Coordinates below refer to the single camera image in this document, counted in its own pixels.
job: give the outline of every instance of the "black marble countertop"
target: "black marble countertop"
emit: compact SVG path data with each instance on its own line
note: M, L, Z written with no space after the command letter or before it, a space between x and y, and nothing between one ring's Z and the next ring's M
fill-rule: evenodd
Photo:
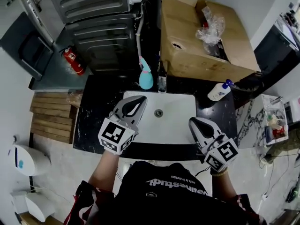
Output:
M167 93L192 94L196 98L196 114L214 121L229 138L237 142L237 125L233 96L231 93L215 103L204 108L203 102L216 82L168 77ZM102 154L104 148L98 140L102 122L113 110L127 90L142 90L138 85L138 75L90 75L85 85L81 106L75 128L73 147L79 150ZM157 92L154 85L150 90ZM123 151L121 157L145 160L198 160L197 146L193 144L151 144L132 142Z

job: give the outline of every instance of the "white plastic bottle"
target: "white plastic bottle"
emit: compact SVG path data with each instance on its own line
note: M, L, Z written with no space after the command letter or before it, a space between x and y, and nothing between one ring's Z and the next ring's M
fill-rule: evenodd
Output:
M227 93L231 91L229 85L233 85L233 82L229 79L225 83L217 83L215 87L207 94L207 97L214 102L219 101Z

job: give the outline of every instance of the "wooden pallet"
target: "wooden pallet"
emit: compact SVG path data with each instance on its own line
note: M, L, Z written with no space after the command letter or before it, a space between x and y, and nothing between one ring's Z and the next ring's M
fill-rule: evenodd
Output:
M67 102L67 93L36 93L30 111L33 112L31 132L63 143L73 142L77 108Z

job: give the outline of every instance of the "floor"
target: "floor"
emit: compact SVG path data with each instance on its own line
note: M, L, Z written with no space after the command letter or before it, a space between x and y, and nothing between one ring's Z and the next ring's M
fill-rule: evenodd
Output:
M34 186L43 188L37 190L53 201L57 211L54 217L63 222L74 203L73 195L78 185L82 180L89 179L101 155L76 150L72 148L72 145L38 135L34 135L34 147L47 154L52 162L51 170L46 175L33 178ZM248 194L254 211L270 222L280 215L282 207L285 206L284 197L297 179L300 167L294 168L296 155L277 157L270 181L272 166L261 164L262 169L259 167L260 159L257 153L260 152L253 148L241 149L238 158L230 165L229 174L237 193ZM289 151L289 155L296 153L297 150ZM121 177L126 173L129 165L134 162L133 159L120 158L118 173ZM148 162L158 166L174 163L173 161ZM179 161L179 163L193 175L207 167L206 164L201 164L199 161ZM210 173L203 172L197 176L197 179L211 195ZM115 194L118 193L120 184L120 180L116 176L113 188ZM266 192L268 197L264 200L262 195Z
M83 75L78 76L59 52L70 44L72 44L71 38L64 29L58 40L53 44L54 54L47 65L44 76L40 81L34 81L31 87L32 90L49 91L51 89L53 91L63 91L84 89L88 76L92 74L91 70L87 68Z

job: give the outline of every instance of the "wall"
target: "wall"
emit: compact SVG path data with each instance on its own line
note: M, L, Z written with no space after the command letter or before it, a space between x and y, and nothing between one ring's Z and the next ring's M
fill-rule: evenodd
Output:
M286 76L280 79L264 94L273 96L283 96L283 101L288 102L293 98L300 96L300 66L299 64Z
M5 7L0 0L0 38L23 11L18 0ZM33 92L28 89L31 76L0 49L0 220L5 225L19 224L14 215L9 193L29 189L29 178L20 174L10 163L8 151L17 135L28 145L32 114L29 112Z
M268 33L277 17L289 10L290 2L297 0L214 0L235 9L239 15L252 48L255 49Z

